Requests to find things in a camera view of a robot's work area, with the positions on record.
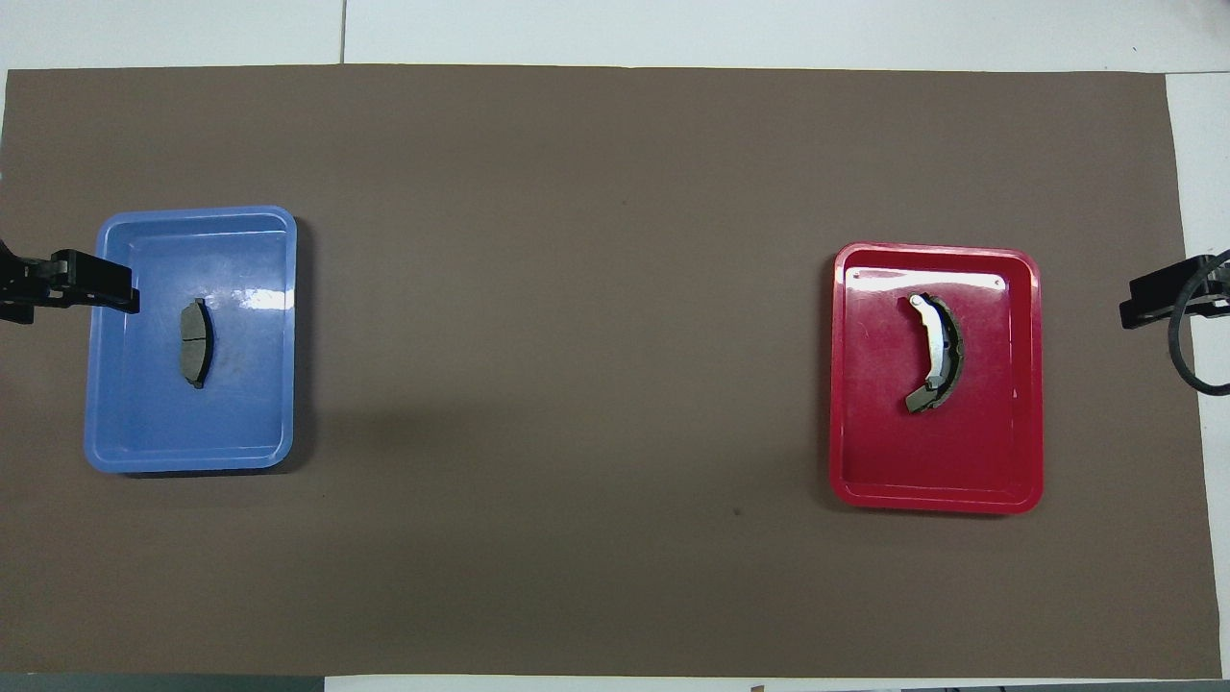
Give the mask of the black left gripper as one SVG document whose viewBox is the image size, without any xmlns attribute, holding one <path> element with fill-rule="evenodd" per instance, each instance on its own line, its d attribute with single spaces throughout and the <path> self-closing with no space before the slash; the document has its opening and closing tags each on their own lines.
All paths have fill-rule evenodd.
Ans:
<svg viewBox="0 0 1230 692">
<path fill-rule="evenodd" d="M 47 259 L 15 254 L 1 242 L 1 320 L 34 324 L 37 309 L 53 307 L 140 311 L 140 293 L 132 268 L 77 250 L 59 250 L 54 254 L 54 299 L 44 270 L 47 264 Z"/>
</svg>

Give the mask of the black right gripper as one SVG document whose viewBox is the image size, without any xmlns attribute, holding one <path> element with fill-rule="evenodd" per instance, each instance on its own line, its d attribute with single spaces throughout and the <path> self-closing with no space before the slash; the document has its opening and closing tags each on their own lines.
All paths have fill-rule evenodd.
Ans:
<svg viewBox="0 0 1230 692">
<path fill-rule="evenodd" d="M 1138 329 L 1160 320 L 1170 320 L 1180 290 L 1196 270 L 1200 270 L 1213 258 L 1189 258 L 1146 273 L 1128 284 L 1129 297 L 1119 304 L 1121 327 Z M 1196 290 L 1184 313 L 1202 318 L 1226 318 L 1229 315 L 1229 259 L 1212 267 Z"/>
</svg>

